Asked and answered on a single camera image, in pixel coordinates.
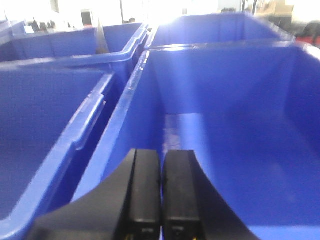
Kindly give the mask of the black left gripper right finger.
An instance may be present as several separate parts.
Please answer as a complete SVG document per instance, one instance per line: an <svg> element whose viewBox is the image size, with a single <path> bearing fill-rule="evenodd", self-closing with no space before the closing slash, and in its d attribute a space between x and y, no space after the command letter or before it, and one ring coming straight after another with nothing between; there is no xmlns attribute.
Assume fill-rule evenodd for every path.
<svg viewBox="0 0 320 240"><path fill-rule="evenodd" d="M165 240L256 240L202 170L194 151L169 150L162 176Z"/></svg>

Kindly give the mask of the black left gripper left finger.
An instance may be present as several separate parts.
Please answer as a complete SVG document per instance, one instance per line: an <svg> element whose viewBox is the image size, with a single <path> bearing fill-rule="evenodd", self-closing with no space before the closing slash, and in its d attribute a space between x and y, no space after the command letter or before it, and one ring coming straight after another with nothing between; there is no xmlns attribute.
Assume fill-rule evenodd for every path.
<svg viewBox="0 0 320 240"><path fill-rule="evenodd" d="M158 153L131 149L92 191L38 217L28 240L158 240L161 231Z"/></svg>

